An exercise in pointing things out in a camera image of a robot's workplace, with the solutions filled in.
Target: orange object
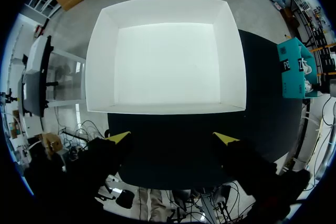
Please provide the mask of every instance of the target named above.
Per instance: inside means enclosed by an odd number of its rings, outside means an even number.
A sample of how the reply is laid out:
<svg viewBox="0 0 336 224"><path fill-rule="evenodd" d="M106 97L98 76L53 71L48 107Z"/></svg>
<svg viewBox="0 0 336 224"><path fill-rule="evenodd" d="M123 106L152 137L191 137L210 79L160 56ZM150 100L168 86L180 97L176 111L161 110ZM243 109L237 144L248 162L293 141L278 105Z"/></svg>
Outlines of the orange object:
<svg viewBox="0 0 336 224"><path fill-rule="evenodd" d="M330 73L318 73L317 76L321 76L323 74L326 74L327 76L332 76L334 74L336 74L336 72L330 72Z"/></svg>
<svg viewBox="0 0 336 224"><path fill-rule="evenodd" d="M326 45L324 47L318 47L318 48L312 49L312 50L310 50L310 52L315 52L315 51L321 50L323 48L332 47L332 46L336 46L336 43L332 43L332 44Z"/></svg>

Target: floor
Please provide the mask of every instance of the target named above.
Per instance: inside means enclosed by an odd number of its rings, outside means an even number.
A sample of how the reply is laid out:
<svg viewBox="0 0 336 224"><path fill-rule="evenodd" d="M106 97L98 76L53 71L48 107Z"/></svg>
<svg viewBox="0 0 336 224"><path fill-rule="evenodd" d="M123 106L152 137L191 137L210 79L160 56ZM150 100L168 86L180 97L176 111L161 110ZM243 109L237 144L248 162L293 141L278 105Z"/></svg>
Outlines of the floor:
<svg viewBox="0 0 336 224"><path fill-rule="evenodd" d="M61 9L50 20L45 35L52 35L52 45L55 47L85 58L90 36L100 10L104 7L124 1L127 0L84 0L67 12ZM270 0L225 1L228 2L239 29L260 35L275 43L281 43L286 40L285 34L289 34L288 28L281 14L273 7ZM52 95L52 92L54 92L53 96L57 96L59 99L68 98L70 94L71 98L77 99L80 94L80 84L78 83L80 79L76 76L80 74L80 71L75 71L76 63L68 62L64 59L61 60L56 56L53 56L50 62L51 68L54 69L54 75L50 78L62 83L62 85L55 90L51 90L50 94ZM59 78L58 74L60 72L63 73L66 78ZM46 109L43 119L45 131L58 133L62 128L56 121L57 112L59 124L73 131L78 128L78 123L85 120L93 121L101 133L104 133L108 128L106 114L88 112L86 105L80 104L77 106L59 107L58 110L54 110L53 108ZM95 137L97 134L97 130L93 125L86 126L85 129L88 131L90 137ZM285 159L286 156L278 160L279 171ZM115 186L118 186L120 189L128 188L134 192L136 190L136 187L123 183L118 183L118 185ZM229 208L233 208L233 219L238 217L238 207L239 213L241 213L254 202L253 197L248 197L240 186L238 190L240 193L238 203L234 203L237 197L237 193L234 190L232 190L228 202ZM168 208L174 208L174 206L170 204L165 192L162 192L162 196L163 203L167 205ZM119 207L114 201L105 201L104 207L120 215L129 217L131 214L131 211ZM201 215L194 215L193 217L199 220Z"/></svg>

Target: metal pole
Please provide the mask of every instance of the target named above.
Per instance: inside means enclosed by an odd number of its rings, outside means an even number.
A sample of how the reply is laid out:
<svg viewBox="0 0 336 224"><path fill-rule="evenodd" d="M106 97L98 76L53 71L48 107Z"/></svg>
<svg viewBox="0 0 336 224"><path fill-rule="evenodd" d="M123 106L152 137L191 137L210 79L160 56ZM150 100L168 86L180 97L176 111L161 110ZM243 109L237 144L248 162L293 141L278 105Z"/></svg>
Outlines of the metal pole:
<svg viewBox="0 0 336 224"><path fill-rule="evenodd" d="M211 224L217 224L215 212L213 209L213 206L210 203L208 196L201 196L202 206L205 213L205 217L208 218L209 221L211 221Z"/></svg>

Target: table leg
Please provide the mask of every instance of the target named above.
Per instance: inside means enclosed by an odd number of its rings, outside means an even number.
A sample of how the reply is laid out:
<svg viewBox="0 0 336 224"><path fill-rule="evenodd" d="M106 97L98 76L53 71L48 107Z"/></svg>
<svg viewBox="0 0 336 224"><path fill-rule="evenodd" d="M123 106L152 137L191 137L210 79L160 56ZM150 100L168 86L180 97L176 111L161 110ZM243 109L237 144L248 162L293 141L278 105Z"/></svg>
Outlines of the table leg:
<svg viewBox="0 0 336 224"><path fill-rule="evenodd" d="M208 218L210 224L217 224L214 207L211 205L209 197L201 196L202 206L205 213L205 217Z"/></svg>
<svg viewBox="0 0 336 224"><path fill-rule="evenodd" d="M67 106L67 105L74 105L77 103L86 103L86 99L79 99L79 100L66 100L66 101L51 101L48 102L48 107L59 107L59 106Z"/></svg>
<svg viewBox="0 0 336 224"><path fill-rule="evenodd" d="M76 55L70 54L68 52L65 52L65 51L57 49L57 48L54 48L51 53L67 57L68 59L76 61L76 62L80 62L80 63L85 63L86 62L86 59L80 58Z"/></svg>

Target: metal shelving rack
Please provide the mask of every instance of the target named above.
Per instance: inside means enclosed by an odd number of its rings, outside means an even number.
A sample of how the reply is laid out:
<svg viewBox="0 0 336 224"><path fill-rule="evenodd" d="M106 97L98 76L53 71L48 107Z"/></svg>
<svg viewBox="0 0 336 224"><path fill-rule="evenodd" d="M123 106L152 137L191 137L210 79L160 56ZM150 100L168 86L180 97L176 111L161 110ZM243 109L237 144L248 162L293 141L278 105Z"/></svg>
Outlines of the metal shelving rack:
<svg viewBox="0 0 336 224"><path fill-rule="evenodd" d="M61 7L56 0L28 0L25 5L46 18L50 18Z"/></svg>

